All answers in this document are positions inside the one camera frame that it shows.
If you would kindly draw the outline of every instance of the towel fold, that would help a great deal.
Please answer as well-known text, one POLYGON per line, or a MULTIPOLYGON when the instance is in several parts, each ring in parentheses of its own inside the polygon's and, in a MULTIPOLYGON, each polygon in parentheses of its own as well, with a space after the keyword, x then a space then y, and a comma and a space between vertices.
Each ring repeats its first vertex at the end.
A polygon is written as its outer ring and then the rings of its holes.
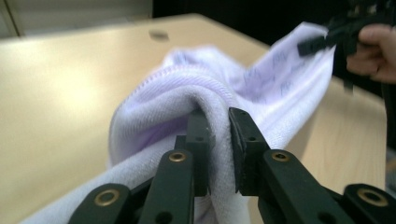
POLYGON ((333 49, 300 58, 297 43, 324 34, 323 27, 302 23, 248 69, 212 46, 173 50, 116 110, 111 168, 23 223, 67 223, 94 188, 120 183, 132 189, 153 177, 162 154, 173 149, 176 135, 185 134, 187 116, 198 107, 212 139, 212 194, 195 198, 195 223, 249 223, 248 198, 234 192, 228 108, 246 110, 270 147, 283 148, 318 106, 332 73, 333 49))

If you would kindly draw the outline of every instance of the table surface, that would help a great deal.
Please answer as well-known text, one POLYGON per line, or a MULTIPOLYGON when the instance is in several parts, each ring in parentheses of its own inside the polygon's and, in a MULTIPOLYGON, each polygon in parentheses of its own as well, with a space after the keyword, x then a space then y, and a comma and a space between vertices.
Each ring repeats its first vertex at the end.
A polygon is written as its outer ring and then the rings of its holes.
MULTIPOLYGON (((199 15, 0 41, 0 222, 18 222, 102 173, 119 103, 169 50, 208 44, 245 66, 268 50, 199 15)), ((288 148, 330 189, 383 189, 385 137, 382 101, 333 79, 288 148)))

